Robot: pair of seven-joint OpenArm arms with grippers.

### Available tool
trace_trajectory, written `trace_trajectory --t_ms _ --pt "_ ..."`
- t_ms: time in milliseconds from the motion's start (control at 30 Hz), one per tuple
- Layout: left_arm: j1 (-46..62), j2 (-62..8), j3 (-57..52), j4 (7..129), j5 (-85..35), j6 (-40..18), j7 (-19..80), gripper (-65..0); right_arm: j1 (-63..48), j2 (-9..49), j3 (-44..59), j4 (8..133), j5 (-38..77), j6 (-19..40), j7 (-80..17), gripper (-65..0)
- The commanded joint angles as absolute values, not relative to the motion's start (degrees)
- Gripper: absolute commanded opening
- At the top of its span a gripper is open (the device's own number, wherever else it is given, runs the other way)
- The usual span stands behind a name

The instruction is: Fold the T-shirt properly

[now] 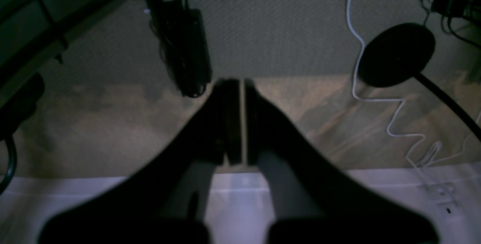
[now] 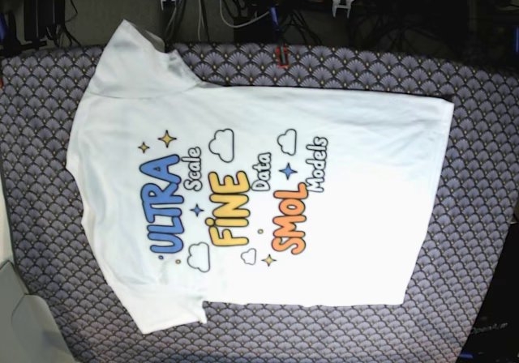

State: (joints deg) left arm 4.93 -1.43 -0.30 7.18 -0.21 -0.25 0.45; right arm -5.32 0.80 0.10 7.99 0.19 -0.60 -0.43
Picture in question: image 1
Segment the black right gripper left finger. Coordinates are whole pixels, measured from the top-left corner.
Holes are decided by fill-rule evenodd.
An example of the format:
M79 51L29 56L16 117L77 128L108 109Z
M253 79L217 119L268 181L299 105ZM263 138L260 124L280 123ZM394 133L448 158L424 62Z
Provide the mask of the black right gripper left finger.
M206 102L148 165L100 196L53 216L39 244L210 244L203 222L224 155L241 162L239 80Z

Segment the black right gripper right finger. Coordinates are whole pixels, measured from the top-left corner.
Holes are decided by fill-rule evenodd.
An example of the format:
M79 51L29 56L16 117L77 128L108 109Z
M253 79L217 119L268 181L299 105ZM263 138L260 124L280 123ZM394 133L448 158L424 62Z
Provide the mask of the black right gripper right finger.
M268 244L438 244L434 225L345 175L245 80L248 162L269 184Z

